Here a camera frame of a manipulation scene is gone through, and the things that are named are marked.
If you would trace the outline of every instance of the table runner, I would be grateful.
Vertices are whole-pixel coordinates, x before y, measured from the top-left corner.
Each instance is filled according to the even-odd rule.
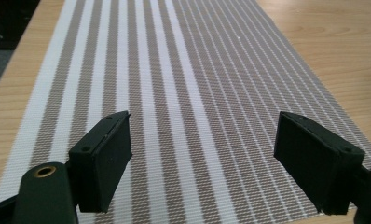
[[[253,0],[66,0],[0,201],[99,119],[131,112],[133,158],[81,223],[283,223],[316,210],[273,158],[279,111],[371,144]]]

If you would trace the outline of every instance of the striped fabric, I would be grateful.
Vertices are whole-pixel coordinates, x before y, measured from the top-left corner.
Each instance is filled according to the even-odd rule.
[[[81,223],[283,223],[316,215],[273,158],[279,111],[371,144],[255,0],[66,0],[0,183],[129,110],[133,158]]]

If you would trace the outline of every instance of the wooden surface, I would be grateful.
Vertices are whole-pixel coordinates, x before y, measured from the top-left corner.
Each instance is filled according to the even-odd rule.
[[[371,0],[257,0],[371,141]],[[0,81],[0,176],[63,0],[41,0]],[[297,223],[352,223],[315,217]]]

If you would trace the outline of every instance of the striped placemat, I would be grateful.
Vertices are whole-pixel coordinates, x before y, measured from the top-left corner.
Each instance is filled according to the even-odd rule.
[[[66,0],[6,170],[21,176],[129,110],[133,158],[81,223],[282,223],[316,215],[273,158],[279,111],[371,144],[255,0]]]

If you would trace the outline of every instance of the wooden table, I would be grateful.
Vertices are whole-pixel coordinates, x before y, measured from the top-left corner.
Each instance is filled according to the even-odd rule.
[[[371,141],[371,0],[257,0]],[[63,0],[41,0],[0,81],[0,176]],[[352,223],[316,217],[299,223]]]

